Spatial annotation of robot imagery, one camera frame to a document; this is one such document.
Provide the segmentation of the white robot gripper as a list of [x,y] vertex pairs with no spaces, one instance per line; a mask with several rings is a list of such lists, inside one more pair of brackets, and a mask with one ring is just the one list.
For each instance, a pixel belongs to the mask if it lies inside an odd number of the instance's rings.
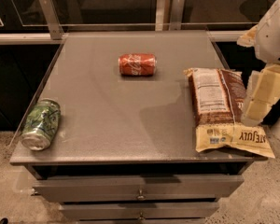
[[263,122],[280,99],[280,0],[238,38],[237,44],[253,47],[256,58],[268,63],[260,72],[253,71],[247,83],[241,122],[254,127]]

